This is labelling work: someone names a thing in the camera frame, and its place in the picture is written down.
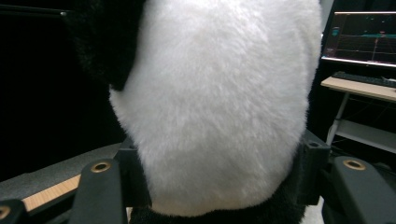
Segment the computer monitor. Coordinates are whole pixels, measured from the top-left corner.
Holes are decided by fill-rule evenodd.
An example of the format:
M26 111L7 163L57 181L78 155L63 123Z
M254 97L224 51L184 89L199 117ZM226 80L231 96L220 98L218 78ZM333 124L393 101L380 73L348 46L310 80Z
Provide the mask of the computer monitor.
M321 59L396 68L396 11L334 12Z

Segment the plush fur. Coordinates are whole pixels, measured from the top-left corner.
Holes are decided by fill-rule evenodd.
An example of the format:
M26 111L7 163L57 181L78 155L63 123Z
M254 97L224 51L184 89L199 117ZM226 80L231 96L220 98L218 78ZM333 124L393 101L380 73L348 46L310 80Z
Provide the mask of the plush fur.
M131 68L127 79L107 79L120 125L139 148L153 202L135 210L134 220L198 221L219 210L248 210L244 216L268 220L264 211L275 207L287 213L294 205L275 193L283 190L305 129L320 48L318 0L148 0L141 6L139 29L126 31L135 40L135 51L127 53L133 63L119 63ZM90 45L81 39L78 46ZM79 55L94 58L86 49ZM112 77L107 70L103 77ZM283 216L295 214L298 222L300 210ZM232 220L231 212L219 213Z
M299 177L303 174L304 154L296 154L292 171L272 197L260 204L236 210L217 210L198 217L167 216L147 208L135 208L131 224L299 224L304 217L305 205L297 204Z

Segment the panda plush toy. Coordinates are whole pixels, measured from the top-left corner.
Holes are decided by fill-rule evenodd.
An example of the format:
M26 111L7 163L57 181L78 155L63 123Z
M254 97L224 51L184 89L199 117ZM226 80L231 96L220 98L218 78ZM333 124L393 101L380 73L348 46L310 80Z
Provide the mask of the panda plush toy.
M301 222L318 0L84 0L66 21L138 147L152 206L131 223Z

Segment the brass screw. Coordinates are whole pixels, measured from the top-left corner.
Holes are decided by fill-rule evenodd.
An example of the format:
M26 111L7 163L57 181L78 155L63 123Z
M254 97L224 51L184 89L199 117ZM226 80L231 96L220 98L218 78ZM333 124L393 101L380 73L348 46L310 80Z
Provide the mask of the brass screw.
M10 212L11 209L8 206L0 206L0 220L6 218Z
M91 171L94 173L102 173L108 169L110 169L111 164L108 163L107 161L101 161L99 163L96 163L91 167Z
M359 161L346 160L346 161L344 161L344 165L347 168L352 169L352 170L363 171L366 169L366 166Z

